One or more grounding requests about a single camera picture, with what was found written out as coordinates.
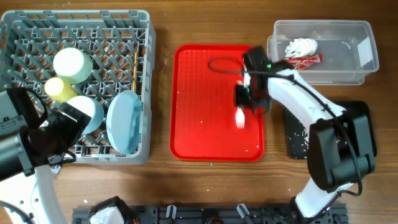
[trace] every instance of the wooden table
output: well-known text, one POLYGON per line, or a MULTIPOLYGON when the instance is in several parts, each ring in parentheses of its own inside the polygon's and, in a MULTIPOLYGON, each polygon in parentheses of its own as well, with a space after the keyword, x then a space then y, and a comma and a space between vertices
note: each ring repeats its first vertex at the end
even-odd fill
MULTIPOLYGON (((171 155, 173 53, 185 43, 267 45, 278 19, 370 22, 379 53, 379 71, 366 77, 361 86, 315 88, 332 100, 363 100, 372 111, 379 150, 376 171, 364 179, 361 197, 344 195, 339 200, 348 204, 351 223, 398 223, 396 1, 36 0, 33 3, 12 0, 0 3, 1 14, 13 9, 145 9, 155 25, 150 160, 144 166, 66 165, 56 176, 54 185, 69 223, 73 208, 89 207, 115 195, 130 205, 288 202, 303 189, 310 176, 305 161, 287 156, 281 105, 275 104, 266 115, 266 153, 258 162, 183 162, 171 155)), ((10 223, 3 209, 0 222, 10 223)))

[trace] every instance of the red tray rim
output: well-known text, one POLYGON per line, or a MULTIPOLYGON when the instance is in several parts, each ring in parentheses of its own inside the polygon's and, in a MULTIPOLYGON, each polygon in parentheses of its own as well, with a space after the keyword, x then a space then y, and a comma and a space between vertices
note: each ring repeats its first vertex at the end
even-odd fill
POLYGON ((175 104, 177 97, 177 74, 178 74, 178 58, 180 53, 184 50, 191 49, 203 49, 204 47, 211 47, 211 50, 241 50, 241 49, 251 49, 253 46, 251 45, 230 45, 230 44, 183 44, 179 46, 174 52, 174 62, 173 62, 173 85, 172 85, 172 103, 170 110, 170 137, 169 137, 169 149, 174 157, 183 161, 215 161, 215 162, 256 162, 258 161, 265 153, 265 137, 264 137, 264 116, 262 114, 259 115, 259 134, 261 137, 259 138, 259 153, 254 156, 252 159, 239 160, 237 158, 229 158, 229 157, 186 157, 178 154, 174 149, 174 130, 175 130, 175 104))

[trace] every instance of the gray dish rack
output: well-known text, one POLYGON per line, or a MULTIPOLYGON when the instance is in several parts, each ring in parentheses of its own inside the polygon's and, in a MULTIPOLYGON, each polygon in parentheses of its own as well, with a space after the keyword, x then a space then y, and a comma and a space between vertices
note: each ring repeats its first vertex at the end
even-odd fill
MULTIPOLYGON (((144 164, 149 158, 150 86, 155 62, 156 33, 143 10, 8 11, 0 22, 0 89, 32 88, 51 112, 59 105, 46 95, 44 84, 55 76, 52 62, 65 47, 90 55, 94 68, 83 83, 72 85, 82 96, 101 102, 107 112, 112 99, 130 90, 137 51, 136 93, 142 101, 141 141, 135 153, 120 154, 106 134, 106 118, 95 132, 84 134, 71 148, 77 162, 144 164)), ((35 104, 38 110, 40 103, 35 104)))

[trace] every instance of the white cup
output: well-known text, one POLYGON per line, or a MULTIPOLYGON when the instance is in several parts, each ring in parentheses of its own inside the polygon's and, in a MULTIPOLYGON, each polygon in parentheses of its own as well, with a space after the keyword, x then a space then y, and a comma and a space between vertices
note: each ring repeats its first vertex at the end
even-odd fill
POLYGON ((59 51, 54 57, 53 65, 58 77, 69 84, 85 81, 93 69, 90 56, 73 47, 59 51))
POLYGON ((91 117, 83 134, 92 133, 99 128, 104 119, 104 108, 100 102, 87 96, 76 96, 68 100, 68 104, 91 117))

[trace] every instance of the light blue plate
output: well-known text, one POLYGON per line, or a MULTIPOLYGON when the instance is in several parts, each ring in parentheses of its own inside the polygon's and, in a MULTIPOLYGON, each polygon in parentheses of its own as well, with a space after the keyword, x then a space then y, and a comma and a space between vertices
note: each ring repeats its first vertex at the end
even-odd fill
POLYGON ((133 91, 124 91, 111 103, 106 117, 106 132, 112 147, 122 154, 132 154, 138 147, 142 102, 133 91))

